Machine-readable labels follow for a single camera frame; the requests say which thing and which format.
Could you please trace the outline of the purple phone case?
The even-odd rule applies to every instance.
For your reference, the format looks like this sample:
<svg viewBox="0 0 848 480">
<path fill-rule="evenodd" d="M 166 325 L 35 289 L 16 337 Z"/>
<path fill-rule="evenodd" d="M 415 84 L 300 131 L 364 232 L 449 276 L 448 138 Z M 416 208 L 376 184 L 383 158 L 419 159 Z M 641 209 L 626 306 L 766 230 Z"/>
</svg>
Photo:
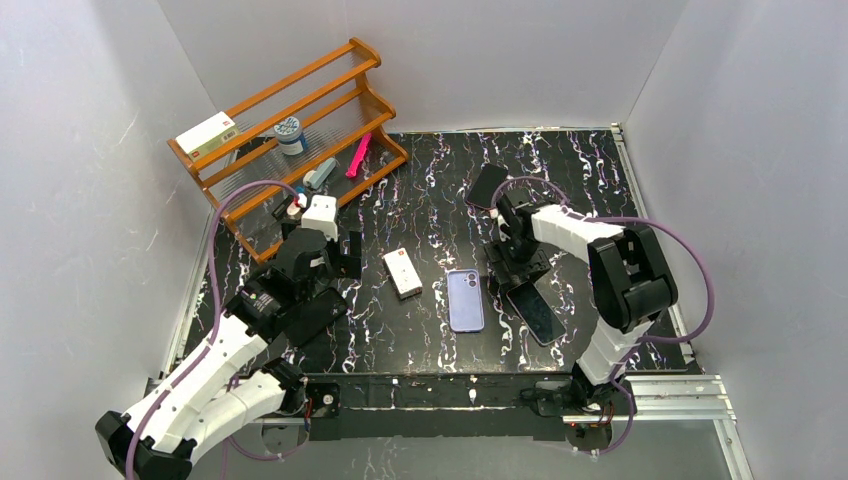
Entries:
<svg viewBox="0 0 848 480">
<path fill-rule="evenodd" d="M 478 333 L 485 326 L 480 275 L 475 269 L 446 273 L 449 326 L 455 333 Z"/>
</svg>

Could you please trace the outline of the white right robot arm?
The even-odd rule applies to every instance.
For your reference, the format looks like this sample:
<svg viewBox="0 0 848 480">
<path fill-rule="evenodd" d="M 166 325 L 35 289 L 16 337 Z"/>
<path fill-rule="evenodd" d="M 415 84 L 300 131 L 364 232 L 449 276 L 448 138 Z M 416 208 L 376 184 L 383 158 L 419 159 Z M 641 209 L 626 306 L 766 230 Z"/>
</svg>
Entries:
<svg viewBox="0 0 848 480">
<path fill-rule="evenodd" d="M 556 204 L 516 207 L 507 197 L 499 198 L 495 209 L 499 238 L 485 251 L 502 300 L 540 344 L 552 344 L 564 333 L 536 286 L 551 269 L 541 245 L 555 246 L 587 265 L 597 324 L 553 399 L 573 409 L 609 399 L 626 355 L 678 299 L 654 230 L 582 217 Z"/>
</svg>

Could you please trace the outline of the black smartphone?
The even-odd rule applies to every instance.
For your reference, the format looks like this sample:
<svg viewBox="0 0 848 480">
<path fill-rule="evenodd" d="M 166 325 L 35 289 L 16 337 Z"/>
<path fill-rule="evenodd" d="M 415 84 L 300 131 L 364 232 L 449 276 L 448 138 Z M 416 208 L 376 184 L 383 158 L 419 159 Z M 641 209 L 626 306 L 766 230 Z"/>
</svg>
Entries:
<svg viewBox="0 0 848 480">
<path fill-rule="evenodd" d="M 540 346 L 551 345 L 566 334 L 565 326 L 532 282 L 510 289 L 506 298 Z"/>
</svg>

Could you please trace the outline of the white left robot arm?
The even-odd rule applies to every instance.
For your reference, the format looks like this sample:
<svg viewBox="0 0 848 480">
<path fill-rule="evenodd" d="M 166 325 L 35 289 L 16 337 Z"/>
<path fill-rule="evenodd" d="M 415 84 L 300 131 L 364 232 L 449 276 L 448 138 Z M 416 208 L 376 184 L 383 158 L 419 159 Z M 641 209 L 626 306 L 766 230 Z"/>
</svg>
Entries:
<svg viewBox="0 0 848 480">
<path fill-rule="evenodd" d="M 217 321 L 189 357 L 124 412 L 108 411 L 95 432 L 127 479 L 185 479 L 213 446 L 266 414 L 294 405 L 306 387 L 298 366 L 275 358 L 228 392 L 223 387 L 278 338 L 302 347 L 345 315 L 329 286 L 362 273 L 362 234 L 349 250 L 319 230 L 293 227 L 275 256 L 219 308 Z"/>
</svg>

